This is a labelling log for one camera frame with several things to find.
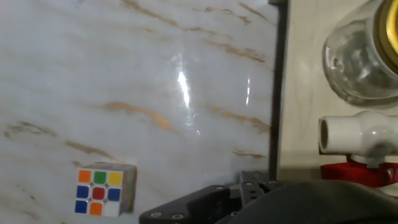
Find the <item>green sticker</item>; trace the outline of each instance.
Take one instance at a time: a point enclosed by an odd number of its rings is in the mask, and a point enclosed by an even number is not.
[[[105,184],[105,182],[106,182],[106,172],[95,171],[94,183],[95,184]]]

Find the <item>red object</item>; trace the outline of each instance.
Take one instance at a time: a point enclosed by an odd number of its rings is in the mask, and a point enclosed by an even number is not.
[[[398,164],[385,162],[378,169],[368,169],[366,164],[343,162],[321,166],[324,180],[345,180],[368,187],[384,187],[398,182]]]
[[[105,189],[102,187],[95,187],[93,189],[93,199],[104,200],[104,198],[105,198]]]

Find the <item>jar lid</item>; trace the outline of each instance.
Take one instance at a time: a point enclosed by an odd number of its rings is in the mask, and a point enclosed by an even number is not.
[[[390,8],[387,13],[387,37],[395,52],[398,54],[398,0],[391,2]]]
[[[386,65],[398,74],[398,0],[385,0],[375,16],[374,40]]]

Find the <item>blue sticker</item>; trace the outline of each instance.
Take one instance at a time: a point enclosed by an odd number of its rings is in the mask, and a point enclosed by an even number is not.
[[[75,213],[87,213],[87,202],[85,201],[76,201],[75,205]]]
[[[89,188],[86,186],[77,186],[76,198],[88,198]]]
[[[120,201],[120,189],[109,189],[108,200],[112,202]]]

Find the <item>orange sticker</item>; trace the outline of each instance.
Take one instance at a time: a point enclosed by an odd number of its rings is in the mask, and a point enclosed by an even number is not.
[[[90,183],[91,182],[91,171],[90,170],[79,170],[79,182]]]
[[[90,215],[102,215],[102,204],[97,202],[91,203]]]

